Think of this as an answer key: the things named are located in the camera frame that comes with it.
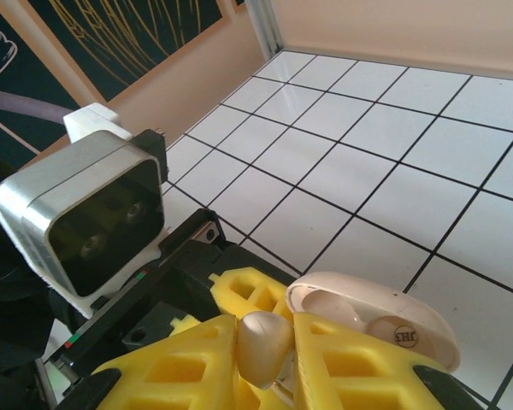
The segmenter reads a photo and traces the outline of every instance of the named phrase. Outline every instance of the yellow foam pad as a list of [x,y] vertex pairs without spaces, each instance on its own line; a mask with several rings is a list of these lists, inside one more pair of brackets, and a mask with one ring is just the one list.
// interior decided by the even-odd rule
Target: yellow foam pad
[[222,315],[125,354],[121,378],[99,410],[232,410],[238,392],[234,360],[237,320]]
[[412,371],[420,354],[311,313],[295,313],[296,410],[442,410]]
[[212,274],[211,295],[222,313],[235,314],[238,319],[256,311],[276,313],[292,323],[286,304],[286,286],[254,267],[243,267]]

